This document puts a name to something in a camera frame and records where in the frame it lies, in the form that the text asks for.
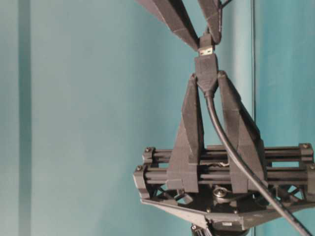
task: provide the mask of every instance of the teal wall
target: teal wall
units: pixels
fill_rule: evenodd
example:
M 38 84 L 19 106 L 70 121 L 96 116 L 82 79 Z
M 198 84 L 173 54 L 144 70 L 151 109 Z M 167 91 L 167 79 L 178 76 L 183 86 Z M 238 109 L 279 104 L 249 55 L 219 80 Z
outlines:
M 315 145 L 315 1 L 255 0 L 256 122 L 267 146 Z M 314 209 L 295 214 L 315 232 Z M 257 235 L 299 235 L 284 219 Z
M 132 173 L 144 147 L 172 148 L 196 53 L 131 0 L 0 3 L 0 235 L 190 235 Z M 224 10 L 217 54 L 252 113 L 250 0 Z

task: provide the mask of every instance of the black cable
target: black cable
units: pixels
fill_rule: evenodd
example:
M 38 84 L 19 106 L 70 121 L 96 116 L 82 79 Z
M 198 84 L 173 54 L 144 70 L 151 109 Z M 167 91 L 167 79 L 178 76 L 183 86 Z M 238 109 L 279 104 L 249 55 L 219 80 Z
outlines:
M 228 5 L 230 2 L 232 2 L 232 0 L 226 0 L 226 1 L 221 5 L 221 8 L 226 7 L 226 5 Z
M 229 141 L 225 131 L 223 130 L 219 121 L 215 105 L 214 105 L 214 94 L 208 93 L 205 96 L 208 112 L 212 121 L 212 124 L 224 145 L 228 155 L 237 165 L 237 167 L 246 175 L 246 177 L 253 182 L 255 187 L 259 190 L 261 195 L 274 207 L 274 209 L 283 216 L 301 235 L 312 236 L 312 234 L 305 228 L 305 226 L 280 202 L 275 198 L 263 184 L 263 182 L 255 175 L 255 173 L 248 167 L 246 162 L 240 157 L 238 152 L 235 150 L 231 142 Z

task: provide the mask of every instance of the screw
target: screw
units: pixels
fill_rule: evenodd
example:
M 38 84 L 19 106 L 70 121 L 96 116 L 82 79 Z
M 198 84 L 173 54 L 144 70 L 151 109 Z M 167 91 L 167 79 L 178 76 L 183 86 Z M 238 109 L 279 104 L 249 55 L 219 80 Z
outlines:
M 225 75 L 225 72 L 224 71 L 219 71 L 219 73 L 218 73 L 218 76 L 224 76 Z
M 218 198 L 223 198 L 226 195 L 226 190 L 223 188 L 217 188 L 213 191 L 213 194 Z

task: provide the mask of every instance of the hex screw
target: hex screw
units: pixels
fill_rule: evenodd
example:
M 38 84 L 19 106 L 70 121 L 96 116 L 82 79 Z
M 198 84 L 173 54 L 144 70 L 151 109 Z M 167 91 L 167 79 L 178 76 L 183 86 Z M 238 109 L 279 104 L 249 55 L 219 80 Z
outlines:
M 218 198 L 223 198 L 226 195 L 226 191 L 223 188 L 217 188 L 213 191 L 213 194 Z

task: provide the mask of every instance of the black 3d-printed mount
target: black 3d-printed mount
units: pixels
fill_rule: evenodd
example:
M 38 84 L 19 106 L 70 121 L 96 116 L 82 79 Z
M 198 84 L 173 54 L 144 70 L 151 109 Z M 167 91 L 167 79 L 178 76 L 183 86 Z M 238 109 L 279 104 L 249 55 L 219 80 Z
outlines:
M 311 144 L 264 147 L 239 93 L 225 72 L 218 70 L 214 48 L 221 40 L 225 4 L 219 0 L 198 0 L 207 21 L 207 30 L 198 38 L 181 0 L 138 2 L 199 52 L 195 74 L 188 82 L 174 148 L 147 147 L 143 164 L 133 174 L 141 202 L 191 222 L 192 234 L 196 236 L 245 235 L 251 227 L 280 217 L 225 146 L 204 146 L 198 88 L 206 99 L 213 98 L 220 88 L 226 135 L 247 167 L 282 207 L 290 211 L 315 207 Z M 273 165 L 281 162 L 298 165 Z

